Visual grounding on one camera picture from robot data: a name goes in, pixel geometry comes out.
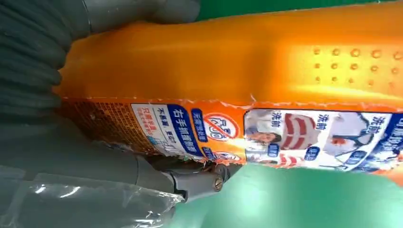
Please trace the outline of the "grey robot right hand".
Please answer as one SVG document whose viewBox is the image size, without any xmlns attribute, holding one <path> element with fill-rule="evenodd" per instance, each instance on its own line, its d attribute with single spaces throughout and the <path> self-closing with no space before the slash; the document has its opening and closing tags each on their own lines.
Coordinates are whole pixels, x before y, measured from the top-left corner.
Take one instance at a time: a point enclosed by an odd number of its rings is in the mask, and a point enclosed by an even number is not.
<svg viewBox="0 0 403 228">
<path fill-rule="evenodd" d="M 1 1 L 1 227 L 158 228 L 176 203 L 222 189 L 239 165 L 94 143 L 56 114 L 53 92 L 74 41 L 137 20 L 193 22 L 200 8 L 198 0 Z"/>
</svg>

